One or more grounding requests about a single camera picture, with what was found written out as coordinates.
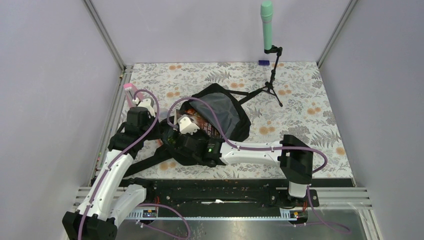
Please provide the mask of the black student backpack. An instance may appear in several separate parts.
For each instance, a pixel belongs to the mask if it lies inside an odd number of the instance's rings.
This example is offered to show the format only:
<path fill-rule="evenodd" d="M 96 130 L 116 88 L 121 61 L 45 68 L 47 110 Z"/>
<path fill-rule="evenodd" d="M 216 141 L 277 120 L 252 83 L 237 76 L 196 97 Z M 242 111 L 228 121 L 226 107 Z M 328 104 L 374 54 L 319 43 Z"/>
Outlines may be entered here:
<path fill-rule="evenodd" d="M 214 168 L 224 163 L 218 157 L 218 147 L 225 139 L 244 141 L 249 137 L 251 121 L 242 108 L 243 100 L 236 100 L 233 92 L 213 83 L 201 92 L 194 94 L 192 100 L 184 102 L 171 120 L 188 117 L 197 130 L 181 133 L 173 129 L 167 119 L 156 123 L 147 135 L 148 140 L 160 140 L 161 146 L 154 155 L 133 163 L 124 174 L 125 177 L 144 171 L 169 159 L 183 166 L 207 166 Z"/>

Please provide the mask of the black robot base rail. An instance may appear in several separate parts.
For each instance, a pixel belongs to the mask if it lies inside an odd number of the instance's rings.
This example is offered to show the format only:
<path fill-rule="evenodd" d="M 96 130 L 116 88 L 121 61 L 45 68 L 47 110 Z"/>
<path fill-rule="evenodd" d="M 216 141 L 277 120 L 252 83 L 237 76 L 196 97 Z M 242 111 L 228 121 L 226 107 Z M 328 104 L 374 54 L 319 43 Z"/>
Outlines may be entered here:
<path fill-rule="evenodd" d="M 162 204 L 189 218 L 277 217 L 280 209 L 319 207 L 316 190 L 289 196 L 286 179 L 143 179 L 121 180 L 119 187 L 146 189 L 147 204 Z"/>

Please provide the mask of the mint green microphone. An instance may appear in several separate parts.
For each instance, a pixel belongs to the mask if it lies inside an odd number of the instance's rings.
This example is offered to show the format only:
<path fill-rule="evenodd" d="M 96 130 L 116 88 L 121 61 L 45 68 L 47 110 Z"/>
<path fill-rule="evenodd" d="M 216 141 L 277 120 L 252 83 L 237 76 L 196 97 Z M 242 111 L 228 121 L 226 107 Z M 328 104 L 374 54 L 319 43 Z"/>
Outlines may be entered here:
<path fill-rule="evenodd" d="M 265 0 L 260 6 L 260 17 L 262 20 L 262 35 L 263 35 L 263 49 L 266 54 L 271 51 L 272 48 L 272 19 L 273 19 L 274 7 L 270 0 Z"/>

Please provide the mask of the floral table mat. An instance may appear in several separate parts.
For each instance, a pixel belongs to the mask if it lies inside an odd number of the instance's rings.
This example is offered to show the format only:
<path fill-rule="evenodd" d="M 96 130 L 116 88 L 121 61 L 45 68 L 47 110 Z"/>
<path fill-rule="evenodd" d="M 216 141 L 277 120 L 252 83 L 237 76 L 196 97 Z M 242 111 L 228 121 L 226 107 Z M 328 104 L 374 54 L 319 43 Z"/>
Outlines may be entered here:
<path fill-rule="evenodd" d="M 314 178 L 353 177 L 342 138 L 315 62 L 281 62 L 262 66 L 256 62 L 138 63 L 130 82 L 151 91 L 160 104 L 160 119 L 182 97 L 197 94 L 213 83 L 240 92 L 261 88 L 276 70 L 276 96 L 260 93 L 243 104 L 250 122 L 249 143 L 266 143 L 294 135 L 319 154 Z"/>

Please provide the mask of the dark brown book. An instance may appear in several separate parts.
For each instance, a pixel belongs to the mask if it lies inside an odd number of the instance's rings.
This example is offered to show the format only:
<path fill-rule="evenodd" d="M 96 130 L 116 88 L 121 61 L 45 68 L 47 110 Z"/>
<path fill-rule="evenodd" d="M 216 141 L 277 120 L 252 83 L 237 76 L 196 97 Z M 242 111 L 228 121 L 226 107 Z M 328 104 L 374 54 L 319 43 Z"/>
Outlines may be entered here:
<path fill-rule="evenodd" d="M 220 132 L 201 114 L 199 114 L 194 108 L 190 108 L 188 110 L 177 109 L 175 111 L 174 124 L 178 126 L 177 120 L 183 116 L 188 115 L 193 119 L 193 121 L 200 127 L 196 133 L 200 133 L 200 131 L 204 132 L 206 135 L 212 138 L 221 138 Z"/>

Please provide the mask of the small blue block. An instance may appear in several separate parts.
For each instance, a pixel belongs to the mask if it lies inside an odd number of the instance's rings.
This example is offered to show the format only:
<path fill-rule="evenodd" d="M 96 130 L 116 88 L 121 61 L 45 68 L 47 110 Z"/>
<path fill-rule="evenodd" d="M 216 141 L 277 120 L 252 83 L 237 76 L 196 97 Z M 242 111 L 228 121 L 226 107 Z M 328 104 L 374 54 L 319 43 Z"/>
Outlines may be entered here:
<path fill-rule="evenodd" d="M 270 65 L 270 61 L 269 60 L 258 60 L 258 64 L 260 66 L 269 66 Z"/>

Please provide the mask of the black microphone tripod stand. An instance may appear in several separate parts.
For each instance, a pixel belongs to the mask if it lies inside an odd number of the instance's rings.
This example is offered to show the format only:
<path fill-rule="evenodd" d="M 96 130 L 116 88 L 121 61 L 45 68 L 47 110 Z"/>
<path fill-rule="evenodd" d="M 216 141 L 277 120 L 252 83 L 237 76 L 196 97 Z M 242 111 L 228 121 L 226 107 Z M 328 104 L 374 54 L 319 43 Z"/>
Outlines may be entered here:
<path fill-rule="evenodd" d="M 271 70 L 270 80 L 265 83 L 264 87 L 261 87 L 257 91 L 259 93 L 264 92 L 264 93 L 267 93 L 269 95 L 274 96 L 276 98 L 279 106 L 280 107 L 283 107 L 283 103 L 280 101 L 277 93 L 274 90 L 274 81 L 276 79 L 276 71 L 277 71 L 277 67 L 278 67 L 278 64 L 279 64 L 280 57 L 282 56 L 283 48 L 282 47 L 277 47 L 277 46 L 275 46 L 275 45 L 272 44 L 271 45 L 271 48 L 268 49 L 268 50 L 264 50 L 264 52 L 266 54 L 273 54 L 273 53 L 275 53 L 276 54 L 276 59 L 275 59 L 275 62 L 274 62 L 274 67 Z"/>

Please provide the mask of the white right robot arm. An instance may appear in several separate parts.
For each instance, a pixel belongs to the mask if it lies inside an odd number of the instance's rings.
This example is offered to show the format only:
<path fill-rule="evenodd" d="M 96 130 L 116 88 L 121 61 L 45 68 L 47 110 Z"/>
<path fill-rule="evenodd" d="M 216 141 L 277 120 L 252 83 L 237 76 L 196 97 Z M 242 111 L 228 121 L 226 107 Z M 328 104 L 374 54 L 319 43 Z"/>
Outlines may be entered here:
<path fill-rule="evenodd" d="M 248 143 L 182 134 L 169 145 L 175 159 L 183 164 L 214 168 L 246 163 L 280 168 L 288 180 L 287 201 L 299 206 L 307 199 L 314 152 L 293 135 L 285 135 L 280 141 Z"/>

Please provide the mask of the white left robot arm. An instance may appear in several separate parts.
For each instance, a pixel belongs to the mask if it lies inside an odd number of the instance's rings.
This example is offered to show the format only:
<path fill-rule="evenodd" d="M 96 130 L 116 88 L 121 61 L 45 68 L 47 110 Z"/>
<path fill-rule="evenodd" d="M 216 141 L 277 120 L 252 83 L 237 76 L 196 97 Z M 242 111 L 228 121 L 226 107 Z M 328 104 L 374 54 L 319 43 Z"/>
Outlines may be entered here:
<path fill-rule="evenodd" d="M 130 185 L 117 201 L 113 198 L 144 141 L 159 136 L 158 118 L 151 106 L 129 109 L 126 121 L 109 141 L 103 166 L 89 193 L 74 212 L 68 211 L 62 218 L 70 240 L 114 240 L 120 224 L 137 204 L 154 202 L 154 190 L 141 185 Z"/>

